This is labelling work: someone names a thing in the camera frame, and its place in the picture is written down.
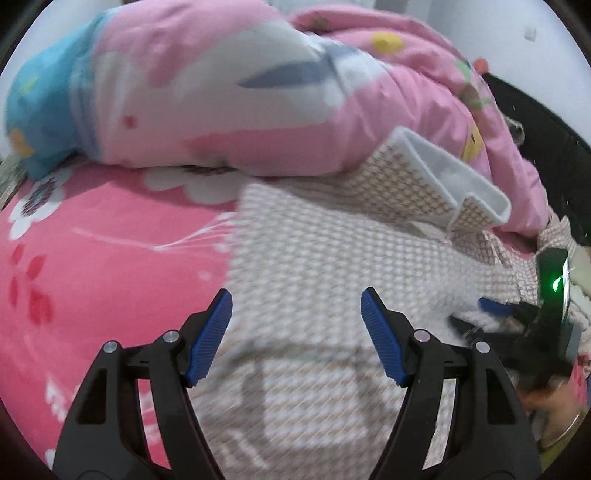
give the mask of red petal print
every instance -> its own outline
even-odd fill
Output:
[[[138,120],[135,115],[125,115],[123,117],[123,124],[127,130],[131,130],[133,128],[137,128]]]
[[[13,309],[17,307],[18,282],[15,277],[12,278],[12,280],[10,282],[10,287],[8,287],[8,301],[10,302],[10,305],[12,305]]]
[[[29,262],[29,267],[27,268],[27,277],[29,280],[35,280],[39,276],[43,265],[45,265],[46,258],[45,255],[37,255]]]
[[[13,265],[17,265],[21,261],[24,252],[25,244],[18,244],[12,251],[12,255],[10,256],[10,263]]]
[[[48,295],[36,289],[31,290],[29,298],[29,318],[36,325],[41,322],[50,323],[53,320],[53,305]]]

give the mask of folded comforter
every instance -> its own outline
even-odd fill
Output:
[[[501,228],[536,236],[545,191],[488,87],[426,25],[357,7],[291,21],[260,0],[145,0],[31,59],[7,133],[33,178],[83,151],[128,167],[230,165],[256,176],[351,171],[406,127],[492,180]]]

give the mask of wall outlet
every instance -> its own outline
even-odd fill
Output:
[[[538,36],[538,31],[535,27],[529,26],[525,28],[525,39],[529,41],[535,41]]]

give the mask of checkered garment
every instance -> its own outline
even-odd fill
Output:
[[[387,142],[345,176],[246,188],[227,284],[233,318],[208,378],[190,392],[229,480],[369,477],[405,390],[385,376],[361,319],[368,286],[415,328],[458,345],[450,314],[498,328],[478,298],[537,302],[535,259],[483,231],[495,219],[482,199],[444,201],[444,187],[398,147]],[[415,221],[434,213],[452,220]],[[572,251],[568,220],[539,241]],[[425,466],[443,456],[453,386],[444,385]]]

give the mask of blue rubber fingertip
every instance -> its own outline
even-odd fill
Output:
[[[231,317],[232,295],[227,291],[213,309],[197,341],[191,347],[191,363],[185,375],[191,387],[207,376]]]
[[[361,316],[386,375],[393,378],[397,385],[403,386],[408,375],[402,364],[402,347],[368,290],[361,294]]]
[[[482,297],[478,300],[478,307],[485,313],[499,318],[507,318],[513,315],[513,307],[504,303]]]

